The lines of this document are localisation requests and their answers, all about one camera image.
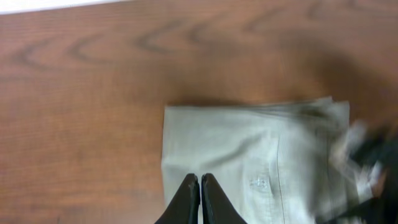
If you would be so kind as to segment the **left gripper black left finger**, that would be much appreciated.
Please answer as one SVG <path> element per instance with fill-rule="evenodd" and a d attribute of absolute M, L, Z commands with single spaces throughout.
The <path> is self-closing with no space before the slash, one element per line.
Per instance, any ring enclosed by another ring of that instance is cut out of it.
<path fill-rule="evenodd" d="M 155 224 L 197 224 L 200 185 L 195 174 L 187 174 Z"/>

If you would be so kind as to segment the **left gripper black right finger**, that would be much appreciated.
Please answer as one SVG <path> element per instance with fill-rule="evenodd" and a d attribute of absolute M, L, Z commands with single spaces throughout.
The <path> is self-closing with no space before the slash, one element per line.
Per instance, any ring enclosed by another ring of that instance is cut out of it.
<path fill-rule="evenodd" d="M 201 178 L 201 201 L 204 224 L 246 224 L 213 174 Z"/>

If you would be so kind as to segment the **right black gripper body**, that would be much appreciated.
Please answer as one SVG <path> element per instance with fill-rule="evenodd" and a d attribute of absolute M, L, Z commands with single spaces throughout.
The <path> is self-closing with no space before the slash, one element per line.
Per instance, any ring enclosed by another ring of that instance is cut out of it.
<path fill-rule="evenodd" d="M 353 124 L 335 142 L 330 164 L 350 184 L 357 203 L 325 223 L 397 223 L 397 131 Z"/>

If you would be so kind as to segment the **khaki green shorts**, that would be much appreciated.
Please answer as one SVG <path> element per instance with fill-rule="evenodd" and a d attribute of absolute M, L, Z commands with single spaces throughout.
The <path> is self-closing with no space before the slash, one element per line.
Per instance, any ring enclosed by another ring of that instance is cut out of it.
<path fill-rule="evenodd" d="M 331 98 L 257 106 L 169 106 L 162 179 L 170 203 L 184 177 L 211 173 L 248 223 L 326 221 L 372 198 L 370 169 L 352 172 L 337 148 L 349 103 Z"/>

